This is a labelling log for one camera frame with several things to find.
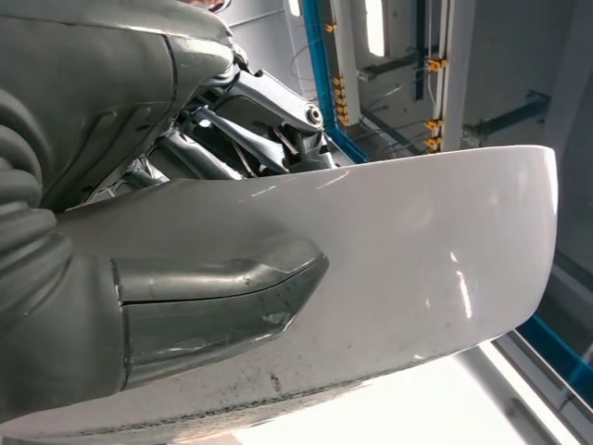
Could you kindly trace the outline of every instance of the gray wall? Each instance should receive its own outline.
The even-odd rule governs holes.
[[[220,15],[230,26],[254,70],[264,69],[301,92],[301,84],[290,72],[293,54],[289,19],[283,0],[235,0]]]
[[[478,0],[464,122],[524,105],[530,89],[552,95],[574,6],[573,0]],[[525,121],[494,134],[488,145],[540,144],[542,130]]]
[[[593,74],[580,101],[576,119],[560,165],[560,232],[562,237],[574,235],[574,225],[587,221],[593,242]],[[580,243],[593,251],[593,245]]]

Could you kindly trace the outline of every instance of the white plastic panel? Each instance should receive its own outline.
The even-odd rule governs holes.
[[[163,243],[162,234],[183,218],[180,208],[198,205],[207,220],[245,224],[248,212],[258,210],[315,242],[330,258],[330,270],[274,342],[111,398],[29,415],[0,427],[0,435],[59,443],[198,437],[496,337],[539,303],[558,207],[554,152],[541,146],[165,186],[176,187],[176,199],[158,209],[110,205],[136,212],[148,226],[156,220],[151,214],[171,215],[170,227],[154,224],[143,248],[171,251],[176,247]],[[94,234],[96,244],[128,253],[117,248],[128,244],[132,228],[103,223],[109,230]],[[210,228],[213,239],[222,226]]]

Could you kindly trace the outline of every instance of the metal beam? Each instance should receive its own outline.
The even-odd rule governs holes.
[[[435,53],[437,51],[438,51],[438,45],[433,44],[432,52]],[[389,62],[383,63],[381,65],[369,65],[367,67],[358,70],[358,73],[361,77],[364,77],[364,80],[367,82],[372,81],[373,79],[375,79],[376,77],[381,74],[398,70],[400,68],[409,67],[410,65],[416,63],[418,60],[424,60],[425,57],[428,56],[428,54],[428,48],[425,48],[423,57],[419,57],[418,53],[415,51],[407,56],[394,58],[393,60],[389,60]]]
[[[593,2],[578,0],[570,23],[569,36],[560,63],[556,86],[552,94],[550,111],[545,120],[544,140],[556,151],[560,163],[576,119],[581,98],[593,70],[589,54],[593,42]]]
[[[376,114],[371,111],[363,108],[362,115],[368,119],[369,121],[371,121],[373,124],[376,125],[377,128],[379,128],[380,131],[391,137],[394,141],[404,147],[406,150],[408,150],[409,152],[415,156],[424,154],[422,150],[420,150],[419,148],[415,146],[412,141],[407,139],[407,137],[404,136],[400,132],[392,129],[392,127],[387,125],[386,123],[383,122],[383,120],[379,119]]]
[[[447,58],[449,65],[441,71],[444,72],[442,82],[443,142],[441,150],[455,151],[459,149],[461,144],[465,86],[474,33],[475,0],[444,0],[441,7],[446,10],[445,3],[449,6],[446,25],[446,53],[441,56],[442,53],[439,50],[439,56]],[[441,32],[443,42],[445,32],[442,26]]]
[[[480,121],[475,125],[465,125],[464,129],[478,138],[485,138],[527,119],[541,116],[548,110],[549,104],[548,98],[541,98],[496,118]]]
[[[331,7],[333,21],[338,25],[333,33],[336,36],[336,50],[338,53],[340,72],[344,79],[349,123],[354,125],[360,121],[360,97],[356,59],[354,54],[354,32],[350,2],[331,0]]]
[[[424,54],[426,48],[426,0],[416,0],[416,53]],[[419,57],[416,64],[416,84],[414,100],[422,100],[425,96],[425,66],[423,57]]]

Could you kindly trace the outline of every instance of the robotic arm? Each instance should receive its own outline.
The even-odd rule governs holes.
[[[167,178],[63,212],[120,184],[138,157],[167,179],[333,167],[317,108],[252,73],[216,17],[156,0],[14,0],[0,6],[0,34],[10,62],[0,70],[0,423],[277,337],[327,270],[312,242],[262,215],[177,208]],[[165,203],[148,221],[134,211]],[[94,242],[113,218],[129,221],[124,246]]]

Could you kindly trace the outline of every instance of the yellow connector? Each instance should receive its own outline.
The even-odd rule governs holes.
[[[449,62],[447,61],[445,58],[441,59],[429,59],[427,68],[429,71],[435,72],[442,70],[443,68],[446,68],[449,66]]]
[[[340,121],[342,123],[342,125],[343,125],[345,127],[349,127],[350,126],[350,120],[349,119],[349,115],[348,114],[340,115],[340,116],[338,116],[338,120]]]
[[[425,139],[425,144],[428,146],[431,153],[436,153],[441,149],[441,144],[443,143],[443,138],[441,136],[428,137]]]
[[[430,130],[431,132],[433,132],[435,130],[438,130],[439,128],[442,127],[443,126],[443,120],[442,119],[431,119],[431,120],[425,122],[425,126],[427,129]]]

